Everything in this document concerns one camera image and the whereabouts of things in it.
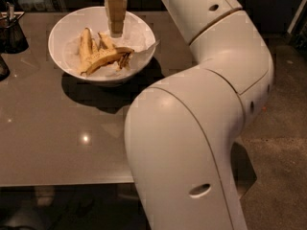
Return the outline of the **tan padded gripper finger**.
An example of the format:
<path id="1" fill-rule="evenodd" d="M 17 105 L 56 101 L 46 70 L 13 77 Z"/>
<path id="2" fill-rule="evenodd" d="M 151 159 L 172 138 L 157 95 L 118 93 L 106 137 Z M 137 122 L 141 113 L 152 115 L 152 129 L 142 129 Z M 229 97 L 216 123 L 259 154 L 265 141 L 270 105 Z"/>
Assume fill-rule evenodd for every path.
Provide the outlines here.
<path id="1" fill-rule="evenodd" d="M 118 38 L 123 34 L 127 0 L 105 0 L 110 35 Z"/>

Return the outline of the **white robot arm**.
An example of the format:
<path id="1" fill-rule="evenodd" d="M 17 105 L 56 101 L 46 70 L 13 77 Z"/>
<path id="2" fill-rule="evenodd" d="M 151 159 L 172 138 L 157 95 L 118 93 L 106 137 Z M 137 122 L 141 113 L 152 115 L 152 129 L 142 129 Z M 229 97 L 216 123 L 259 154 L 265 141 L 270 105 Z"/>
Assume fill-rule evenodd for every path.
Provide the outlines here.
<path id="1" fill-rule="evenodd" d="M 237 0 L 162 0 L 195 66 L 133 101 L 125 146 L 152 230 L 248 230 L 231 148 L 264 106 L 270 51 Z"/>

